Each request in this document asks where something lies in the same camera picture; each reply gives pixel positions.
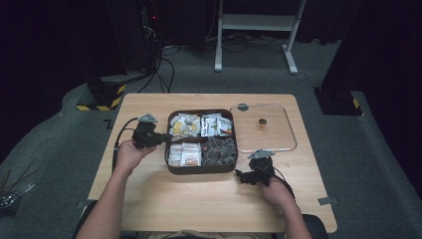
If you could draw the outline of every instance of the wooden table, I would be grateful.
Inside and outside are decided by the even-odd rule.
[[[166,132],[168,116],[179,110],[229,109],[239,103],[281,104],[285,107],[298,146],[272,156],[292,186],[304,214],[318,216],[327,232],[336,230],[317,162],[295,97],[291,95],[128,94],[124,97],[89,199],[99,199],[111,174],[112,148],[118,132],[134,117],[151,113],[157,132]],[[128,127],[136,127],[136,121]],[[127,130],[120,141],[131,138]],[[240,154],[237,169],[250,171],[249,154]],[[241,184],[235,172],[174,175],[164,161],[164,144],[146,157],[129,178],[122,230],[201,232],[283,232],[283,217],[257,186]]]

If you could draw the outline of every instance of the black cable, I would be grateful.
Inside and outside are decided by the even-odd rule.
[[[152,74],[152,76],[149,78],[149,80],[148,80],[148,82],[138,91],[138,93],[140,93],[140,92],[142,92],[143,91],[143,89],[145,89],[148,85],[149,85],[149,83],[152,81],[152,79],[154,78],[154,76],[157,74],[157,72],[156,71],[154,71],[154,74]]]
[[[261,168],[261,167],[257,167],[257,166],[255,166],[254,168],[259,169],[261,172],[264,172],[265,174],[272,175],[272,176],[276,176],[276,174],[275,174],[275,173],[268,172],[268,171],[264,170],[264,169],[263,169],[263,168]]]
[[[159,73],[157,73],[157,76],[158,76],[158,80],[159,80],[159,85],[161,86],[161,91],[162,91],[163,93],[168,92],[168,86],[167,86],[167,84],[165,83],[164,79],[161,77],[161,75],[159,75]]]
[[[280,176],[283,178],[283,180],[286,181],[285,176],[278,169],[276,169],[275,167],[273,167],[273,169],[275,169],[280,174]]]
[[[287,41],[287,39],[283,39],[279,43],[274,44],[277,40],[282,40],[282,39],[273,38],[273,40],[269,40],[270,42],[268,42],[268,43],[250,43],[250,46],[253,46],[253,47],[276,47],[276,46],[279,46],[279,45],[283,45]]]
[[[173,85],[173,80],[174,80],[174,66],[173,66],[173,64],[170,62],[170,61],[168,61],[167,59],[165,59],[165,58],[161,58],[161,60],[162,61],[164,61],[164,62],[167,62],[168,64],[170,64],[170,66],[171,66],[171,69],[172,69],[172,74],[171,74],[171,79],[170,79],[170,83],[168,84],[168,93],[170,93],[170,89],[171,89],[171,85]]]
[[[239,45],[239,44],[244,45],[244,47],[242,49],[238,50],[238,51],[232,51],[232,50],[228,50],[227,48],[221,47],[224,51],[229,52],[229,53],[241,53],[241,52],[245,51],[249,46],[249,41],[245,37],[245,35],[243,35],[243,34],[241,34],[241,38],[233,38],[233,39],[229,39],[228,41],[229,41],[229,43],[231,43],[233,45]]]
[[[111,163],[111,172],[114,171],[115,168],[115,164],[117,163],[117,152],[118,152],[118,142],[120,141],[120,137],[123,134],[123,132],[127,129],[132,129],[132,128],[126,128],[132,121],[137,120],[138,118],[132,118],[130,120],[128,120],[124,126],[121,128],[120,132],[117,135],[117,138],[115,139],[115,143],[114,143],[114,149],[112,150],[112,163]]]
[[[208,42],[205,42],[204,50],[215,51],[216,47],[217,47],[216,41],[208,41]]]
[[[166,56],[171,56],[171,55],[175,55],[176,53],[180,52],[180,50],[182,49],[182,46],[181,46],[180,44],[178,44],[178,45],[176,45],[176,46],[167,46],[167,47],[164,47],[164,48],[163,48],[163,50],[170,49],[170,48],[176,48],[176,47],[178,47],[178,48],[177,48],[177,50],[176,50],[175,52],[173,52],[173,53],[161,54],[161,56],[164,56],[164,57],[166,57]]]
[[[214,27],[214,22],[215,22],[215,16],[217,15],[217,0],[214,0],[214,15],[212,17],[212,22],[211,22],[211,27],[210,27],[210,31],[208,32],[207,36],[205,37],[205,41],[208,39],[208,37],[210,36],[212,29]]]

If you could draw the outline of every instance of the person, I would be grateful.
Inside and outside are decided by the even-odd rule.
[[[140,162],[156,150],[156,146],[137,149],[133,144],[133,140],[127,140],[119,146],[115,169],[102,196],[75,231],[74,237],[77,239],[119,238],[127,180]],[[279,179],[273,177],[269,186],[262,183],[258,183],[258,186],[265,198],[282,210],[287,238],[312,238],[301,209]]]

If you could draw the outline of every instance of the dark background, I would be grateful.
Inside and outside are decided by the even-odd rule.
[[[80,64],[78,59],[91,65],[88,69],[94,69],[96,77],[127,70],[124,50],[117,43],[122,35],[112,27],[106,1],[89,2],[9,0],[0,3],[1,135],[5,138],[1,161],[35,125],[61,110],[63,96],[69,90],[87,82],[87,65]],[[281,9],[282,1],[277,0],[267,0],[265,4],[252,0],[225,1],[225,7],[237,13],[256,10],[287,14],[295,12],[298,3],[289,2],[280,12],[275,9]],[[359,3],[358,0],[308,0],[297,40],[321,39],[323,44],[342,40],[328,71],[333,76],[328,79],[328,89],[364,92],[386,141],[421,195],[418,123],[422,89],[418,79],[422,34],[417,1],[371,0],[362,1],[360,6]],[[162,24],[157,30],[162,30],[166,38],[201,45],[201,39],[211,27],[213,6],[210,0],[163,5],[160,7]],[[136,15],[136,11],[134,8],[131,14]],[[178,17],[189,12],[191,18]],[[86,22],[95,23],[96,19],[100,25],[90,31],[75,30],[79,29],[76,23],[86,26]],[[76,36],[84,40],[78,43]],[[89,41],[94,44],[86,48]]]

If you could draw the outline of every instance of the small round object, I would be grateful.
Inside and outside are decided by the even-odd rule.
[[[240,104],[238,104],[238,109],[241,112],[245,112],[249,109],[249,106],[245,103],[240,103]]]
[[[258,120],[258,122],[259,122],[261,125],[265,125],[265,124],[267,124],[267,120],[266,120],[266,119],[259,119],[259,120]]]

